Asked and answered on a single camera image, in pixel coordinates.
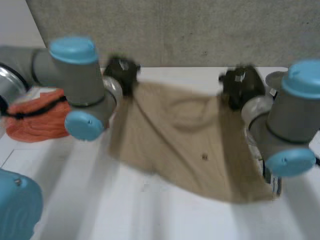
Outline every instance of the wall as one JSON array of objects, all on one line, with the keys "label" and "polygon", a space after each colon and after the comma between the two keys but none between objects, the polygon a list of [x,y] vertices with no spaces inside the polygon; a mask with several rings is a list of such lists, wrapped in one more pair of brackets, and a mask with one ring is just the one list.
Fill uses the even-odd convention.
[{"label": "wall", "polygon": [[286,67],[320,57],[317,0],[28,0],[46,44],[90,35],[102,60],[148,67]]}]

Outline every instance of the tan fabric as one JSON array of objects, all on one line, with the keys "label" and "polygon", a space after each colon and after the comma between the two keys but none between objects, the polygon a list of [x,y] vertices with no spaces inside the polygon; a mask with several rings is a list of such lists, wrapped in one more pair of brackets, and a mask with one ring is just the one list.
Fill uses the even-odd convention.
[{"label": "tan fabric", "polygon": [[114,120],[110,154],[199,195],[247,203],[274,198],[253,161],[239,112],[220,96],[140,83]]}]

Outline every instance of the light blue cap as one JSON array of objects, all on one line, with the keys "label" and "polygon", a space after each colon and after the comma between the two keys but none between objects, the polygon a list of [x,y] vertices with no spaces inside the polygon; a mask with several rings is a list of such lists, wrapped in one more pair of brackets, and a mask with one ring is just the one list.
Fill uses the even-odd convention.
[{"label": "light blue cap", "polygon": [[320,60],[305,60],[292,65],[282,79],[282,88],[300,98],[320,99]]},{"label": "light blue cap", "polygon": [[64,127],[71,136],[83,141],[93,141],[104,131],[102,122],[84,111],[70,112],[65,118]]},{"label": "light blue cap", "polygon": [[275,176],[293,177],[311,169],[315,163],[315,154],[310,149],[294,148],[272,155],[265,166]]},{"label": "light blue cap", "polygon": [[53,58],[68,64],[85,65],[99,59],[95,44],[83,36],[58,38],[50,43],[49,52]]},{"label": "light blue cap", "polygon": [[41,188],[31,178],[0,169],[0,189],[0,238],[31,239],[44,208]]}]

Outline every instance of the orange towel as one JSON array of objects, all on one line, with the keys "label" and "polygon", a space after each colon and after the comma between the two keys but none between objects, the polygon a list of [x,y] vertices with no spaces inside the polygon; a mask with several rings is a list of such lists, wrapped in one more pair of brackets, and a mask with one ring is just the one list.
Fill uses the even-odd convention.
[{"label": "orange towel", "polygon": [[[10,114],[30,113],[62,96],[64,96],[62,89],[41,93],[37,99],[10,106],[8,112]],[[65,129],[65,118],[70,110],[70,106],[65,101],[59,102],[54,108],[42,115],[26,117],[21,120],[8,117],[5,120],[6,133],[14,140],[26,143],[68,136]]]}]

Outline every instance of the white surface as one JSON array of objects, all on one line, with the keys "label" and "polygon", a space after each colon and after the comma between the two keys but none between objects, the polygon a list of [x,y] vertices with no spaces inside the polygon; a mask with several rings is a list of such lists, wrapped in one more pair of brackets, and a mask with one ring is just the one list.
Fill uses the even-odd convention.
[{"label": "white surface", "polygon": [[[262,67],[262,77],[285,68]],[[140,80],[215,94],[224,67],[143,68]],[[313,240],[320,236],[320,169],[284,183],[274,202],[205,199],[106,155],[110,133],[22,143],[0,139],[3,168],[36,180],[45,209],[32,240]]]}]

